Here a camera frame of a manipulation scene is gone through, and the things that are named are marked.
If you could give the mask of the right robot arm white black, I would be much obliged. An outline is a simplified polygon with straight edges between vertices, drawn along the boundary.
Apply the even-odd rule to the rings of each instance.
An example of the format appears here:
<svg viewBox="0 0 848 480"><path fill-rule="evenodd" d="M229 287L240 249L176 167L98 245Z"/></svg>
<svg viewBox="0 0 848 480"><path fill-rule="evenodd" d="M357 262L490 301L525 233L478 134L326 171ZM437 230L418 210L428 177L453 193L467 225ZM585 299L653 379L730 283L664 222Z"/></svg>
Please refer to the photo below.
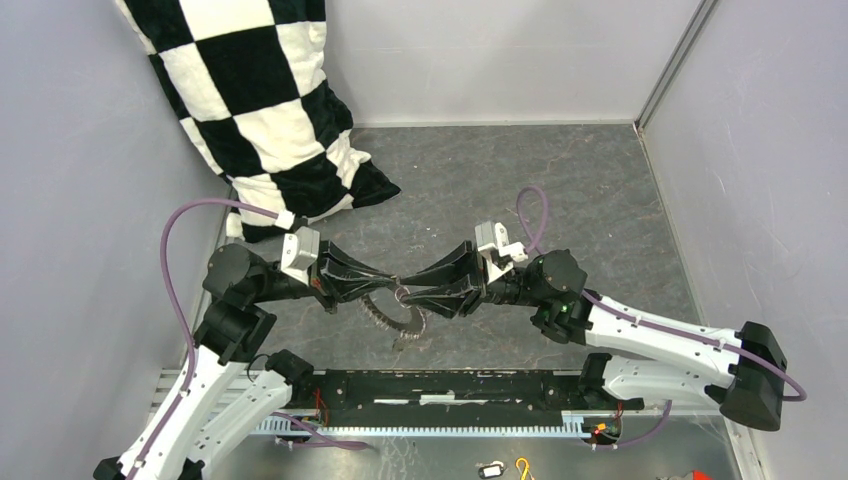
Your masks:
<svg viewBox="0 0 848 480"><path fill-rule="evenodd" d="M401 301L445 318L467 316L484 303L532 307L531 324L554 342L633 354L631 360L587 358L577 392L591 408L613 399L690 402L715 406L756 430L780 429L788 362L769 327L747 321L733 330L673 320L589 290L587 278L568 250L504 257L466 241L401 278L416 289Z"/></svg>

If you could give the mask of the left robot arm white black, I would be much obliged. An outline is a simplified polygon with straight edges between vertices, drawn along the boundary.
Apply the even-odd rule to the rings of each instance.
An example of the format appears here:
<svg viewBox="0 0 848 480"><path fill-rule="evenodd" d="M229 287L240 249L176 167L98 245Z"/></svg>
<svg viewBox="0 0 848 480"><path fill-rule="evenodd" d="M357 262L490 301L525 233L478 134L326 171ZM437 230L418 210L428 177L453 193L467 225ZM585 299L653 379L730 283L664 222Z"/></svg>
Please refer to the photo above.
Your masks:
<svg viewBox="0 0 848 480"><path fill-rule="evenodd" d="M260 303L313 298L329 312L395 277L359 262L330 241L288 234L281 257L267 261L228 244L213 253L203 288L212 297L192 335L193 350L139 439L102 460L96 479L206 479L274 411L302 407L314 394L314 368L287 350L222 412L214 407L246 371L277 318Z"/></svg>

